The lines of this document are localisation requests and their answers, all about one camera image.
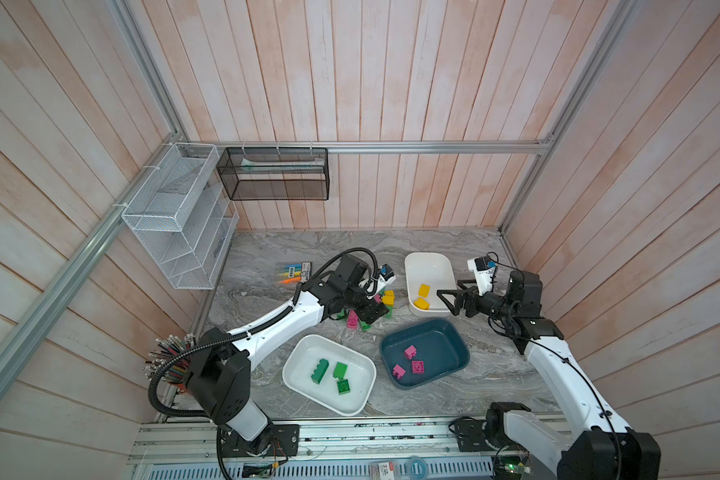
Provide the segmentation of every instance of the gray marble surface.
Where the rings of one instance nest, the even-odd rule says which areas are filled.
[[[423,322],[408,308],[405,256],[411,252],[446,255],[457,280],[471,278],[467,260],[488,251],[508,259],[498,233],[490,229],[293,231],[235,233],[222,272],[206,329],[230,330],[259,318],[291,297],[294,287],[277,285],[277,263],[311,261],[314,269],[351,246],[372,250],[379,264],[397,274],[392,285],[392,318],[380,319],[370,331],[354,331],[345,322],[326,320],[301,332],[265,358],[251,374],[251,397],[271,418],[335,417],[336,414],[285,386],[282,367],[305,335],[316,333],[370,357],[377,369],[365,416],[484,415],[491,402],[522,402],[535,412],[558,410],[550,390],[511,341],[494,333],[484,317],[447,316],[470,350],[463,370],[411,390],[397,389],[389,379],[379,343],[391,332]],[[497,274],[497,291],[506,286],[509,271]]]

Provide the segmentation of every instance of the bundle of pens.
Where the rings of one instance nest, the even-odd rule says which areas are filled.
[[[155,341],[160,349],[156,352],[150,352],[150,356],[153,357],[154,360],[144,361],[144,363],[146,363],[144,370],[146,370],[146,378],[148,379],[153,378],[157,373],[157,370],[161,368],[165,362],[168,362],[169,360],[172,360],[174,356],[197,346],[195,336],[192,333],[186,335],[183,340],[177,336],[168,335],[168,340],[155,339]],[[163,376],[163,379],[172,385],[181,385],[184,375],[186,374],[186,368],[189,364],[189,359],[179,360],[177,364],[168,369],[166,374]]]

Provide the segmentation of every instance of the dark blue plastic tray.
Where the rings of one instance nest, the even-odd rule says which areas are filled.
[[[405,358],[405,349],[416,347],[413,360],[424,360],[424,374],[414,375],[411,360]],[[469,350],[453,324],[445,319],[434,319],[390,333],[380,345],[382,360],[392,383],[399,389],[409,390],[451,375],[469,364]],[[405,369],[403,378],[392,374],[395,365]]]

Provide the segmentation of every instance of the black wire mesh basket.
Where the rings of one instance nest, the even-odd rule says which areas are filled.
[[[325,148],[227,148],[216,170],[231,200],[327,200]]]

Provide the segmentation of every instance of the blue tape roll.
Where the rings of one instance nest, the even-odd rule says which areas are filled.
[[[427,463],[423,458],[410,457],[405,463],[405,469],[408,471],[408,476],[415,478],[416,480],[422,480],[427,477],[429,471],[427,469]]]

